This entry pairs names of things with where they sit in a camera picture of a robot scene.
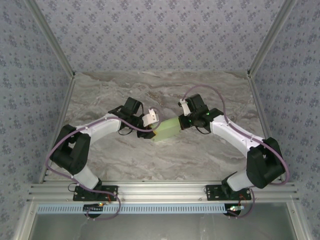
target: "gray marble table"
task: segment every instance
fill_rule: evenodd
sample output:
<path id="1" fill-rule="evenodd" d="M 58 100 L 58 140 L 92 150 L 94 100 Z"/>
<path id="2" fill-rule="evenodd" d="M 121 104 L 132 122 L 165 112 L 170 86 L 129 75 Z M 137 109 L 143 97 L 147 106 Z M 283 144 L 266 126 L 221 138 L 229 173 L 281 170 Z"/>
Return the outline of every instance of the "gray marble table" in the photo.
<path id="1" fill-rule="evenodd" d="M 145 109 L 157 107 L 170 119 L 182 114 L 177 103 L 196 84 L 216 87 L 225 98 L 229 118 L 263 136 L 248 80 L 222 71 L 77 73 L 64 123 L 89 123 L 128 97 L 143 102 Z M 201 94 L 209 108 L 222 110 L 212 90 L 198 88 L 192 93 Z M 135 132 L 112 133 L 90 147 L 88 165 L 102 180 L 222 180 L 244 169 L 246 159 L 224 139 L 189 128 L 160 142 L 137 138 Z M 47 179 L 61 178 L 48 174 Z"/>

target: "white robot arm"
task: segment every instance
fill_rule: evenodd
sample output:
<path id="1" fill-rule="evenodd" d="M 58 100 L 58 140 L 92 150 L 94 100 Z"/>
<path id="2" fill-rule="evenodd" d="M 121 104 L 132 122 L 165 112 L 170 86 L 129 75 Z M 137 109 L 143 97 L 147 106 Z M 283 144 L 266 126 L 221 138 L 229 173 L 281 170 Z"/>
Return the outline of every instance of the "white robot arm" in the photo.
<path id="1" fill-rule="evenodd" d="M 267 144 L 281 155 L 279 145 L 272 137 L 263 139 L 244 130 L 229 119 L 227 122 L 224 113 L 216 108 L 209 110 L 199 94 L 185 100 L 181 99 L 179 105 L 183 109 L 183 114 L 179 116 L 182 130 L 193 126 L 205 128 L 208 132 L 228 141 L 246 157 L 246 169 L 237 171 L 222 181 L 222 189 L 226 195 L 253 186 L 262 189 L 285 172 L 280 160 L 272 152 L 252 140 L 256 139 Z M 232 129 L 230 124 L 251 136 L 251 139 Z"/>
<path id="2" fill-rule="evenodd" d="M 100 180 L 87 165 L 90 145 L 106 135 L 118 132 L 126 127 L 126 125 L 122 123 L 122 120 L 125 120 L 136 128 L 144 130 L 147 130 L 149 125 L 159 121 L 159 116 L 153 109 L 149 109 L 149 113 L 146 115 L 141 114 L 140 116 L 136 116 L 135 114 L 138 112 L 140 106 L 142 106 L 141 102 L 129 97 L 124 106 L 119 106 L 109 111 L 109 113 L 102 118 L 95 120 L 94 122 L 99 123 L 92 127 L 86 126 L 90 126 L 94 122 L 77 127 L 65 125 L 61 129 L 55 144 L 74 130 L 83 127 L 86 128 L 61 144 L 50 159 L 59 167 L 66 169 L 72 178 L 76 179 L 79 183 L 89 189 L 94 189 Z"/>

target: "blue floral wallpaper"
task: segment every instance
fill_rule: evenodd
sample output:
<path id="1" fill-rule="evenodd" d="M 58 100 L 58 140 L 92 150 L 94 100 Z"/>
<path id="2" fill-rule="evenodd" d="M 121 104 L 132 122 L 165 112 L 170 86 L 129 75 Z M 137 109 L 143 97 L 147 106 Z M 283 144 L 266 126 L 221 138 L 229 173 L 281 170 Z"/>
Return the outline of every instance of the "blue floral wallpaper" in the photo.
<path id="1" fill-rule="evenodd" d="M 36 0 L 76 72 L 246 70 L 283 0 Z"/>
<path id="2" fill-rule="evenodd" d="M 320 1 L 298 0 L 254 77 L 272 134 L 320 239 Z"/>
<path id="3" fill-rule="evenodd" d="M 0 1 L 0 239 L 39 181 L 69 77 L 23 0 Z"/>

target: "purple cable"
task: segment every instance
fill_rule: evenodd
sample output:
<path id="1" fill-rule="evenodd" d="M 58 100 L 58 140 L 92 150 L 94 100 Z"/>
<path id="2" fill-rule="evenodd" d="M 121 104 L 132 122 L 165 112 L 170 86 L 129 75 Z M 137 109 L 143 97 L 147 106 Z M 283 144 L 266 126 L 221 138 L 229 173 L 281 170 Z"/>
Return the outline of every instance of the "purple cable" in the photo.
<path id="1" fill-rule="evenodd" d="M 121 119 L 121 118 L 115 117 L 115 116 L 107 117 L 107 118 L 100 118 L 100 119 L 98 119 L 97 121 L 94 121 L 94 122 L 92 122 L 92 123 L 90 123 L 90 124 L 88 124 L 88 125 L 86 125 L 86 126 L 84 126 L 84 127 L 78 128 L 77 130 L 75 130 L 75 131 L 69 133 L 68 135 L 66 135 L 65 137 L 63 137 L 63 138 L 51 149 L 51 151 L 50 151 L 50 152 L 48 153 L 48 155 L 46 156 L 44 165 L 45 165 L 45 167 L 46 167 L 48 170 L 52 171 L 53 173 L 55 173 L 55 174 L 57 174 L 57 175 L 60 175 L 60 176 L 62 176 L 62 177 L 65 177 L 65 178 L 67 178 L 67 179 L 70 179 L 70 180 L 74 181 L 75 183 L 78 184 L 78 186 L 82 187 L 83 189 L 85 189 L 85 190 L 87 190 L 87 191 L 89 191 L 89 192 L 98 193 L 98 194 L 108 194 L 108 195 L 111 195 L 111 196 L 115 197 L 115 199 L 119 202 L 119 207 L 118 207 L 117 211 L 115 212 L 115 214 L 113 214 L 112 216 L 109 216 L 109 217 L 91 218 L 91 219 L 93 219 L 94 221 L 103 221 L 103 220 L 110 220 L 110 219 L 115 218 L 115 217 L 119 214 L 120 209 L 121 209 L 121 201 L 120 201 L 119 197 L 118 197 L 116 194 L 114 194 L 113 192 L 90 189 L 90 188 L 82 185 L 79 181 L 77 181 L 77 180 L 74 179 L 73 177 L 71 177 L 71 176 L 69 176 L 69 175 L 67 175 L 67 174 L 64 174 L 64 173 L 62 173 L 62 172 L 59 172 L 59 171 L 57 171 L 57 170 L 54 170 L 54 169 L 53 169 L 51 166 L 49 166 L 49 164 L 48 164 L 51 155 L 57 150 L 57 148 L 58 148 L 65 140 L 67 140 L 67 139 L 70 138 L 71 136 L 75 135 L 75 134 L 78 133 L 78 132 L 81 132 L 82 130 L 85 130 L 86 128 L 91 128 L 91 127 L 93 127 L 93 126 L 95 126 L 95 125 L 97 125 L 97 124 L 99 124 L 99 123 L 102 123 L 102 122 L 104 122 L 104 121 L 106 121 L 106 120 L 119 120 L 119 121 L 123 122 L 124 124 L 126 124 L 127 126 L 129 126 L 130 128 L 132 128 L 132 129 L 134 129 L 134 130 L 137 130 L 137 131 L 140 131 L 140 132 L 145 132 L 145 133 L 153 132 L 155 129 L 157 129 L 157 128 L 160 126 L 161 121 L 162 121 L 162 116 L 160 115 L 160 112 L 159 112 L 159 110 L 158 110 L 157 108 L 152 107 L 152 109 L 155 109 L 155 110 L 158 112 L 158 116 L 159 116 L 159 122 L 158 122 L 157 126 L 155 126 L 155 127 L 152 128 L 152 129 L 145 130 L 145 129 L 137 128 L 137 127 L 131 125 L 130 123 L 128 123 L 127 121 L 125 121 L 125 120 L 123 120 L 123 119 Z"/>
<path id="2" fill-rule="evenodd" d="M 229 123 L 229 119 L 228 119 L 228 116 L 227 116 L 227 111 L 226 111 L 226 103 L 225 103 L 225 100 L 224 98 L 222 97 L 222 95 L 220 94 L 220 92 L 215 89 L 214 87 L 210 86 L 210 85 L 206 85 L 206 84 L 198 84 L 198 85 L 195 85 L 191 88 L 189 88 L 188 91 L 186 91 L 186 93 L 183 95 L 182 97 L 182 100 L 184 100 L 187 96 L 188 93 L 190 93 L 193 89 L 195 88 L 199 88 L 199 87 L 205 87 L 205 88 L 210 88 L 212 89 L 213 91 L 215 91 L 216 94 L 218 94 L 218 96 L 220 97 L 221 101 L 222 101 L 222 106 L 223 106 L 223 116 L 224 116 L 224 119 L 226 121 L 226 123 L 233 129 L 235 130 L 238 134 L 241 134 L 242 136 L 248 138 L 248 139 L 252 139 L 253 141 L 255 141 L 256 143 L 258 144 L 261 144 L 262 146 L 264 146 L 266 149 L 268 149 L 270 152 L 272 152 L 281 162 L 281 164 L 283 165 L 284 167 L 284 170 L 285 170 L 285 180 L 283 182 L 280 182 L 280 183 L 270 183 L 270 185 L 285 185 L 288 181 L 289 181 L 289 178 L 290 178 L 290 172 L 289 172 L 289 168 L 288 168 L 288 165 L 286 164 L 285 160 L 280 156 L 279 153 L 277 153 L 272 147 L 270 147 L 269 145 L 265 144 L 263 141 L 260 141 L 259 139 L 256 139 L 256 138 L 252 138 L 250 135 L 242 132 L 241 130 L 237 129 L 235 126 L 233 126 L 231 123 Z"/>

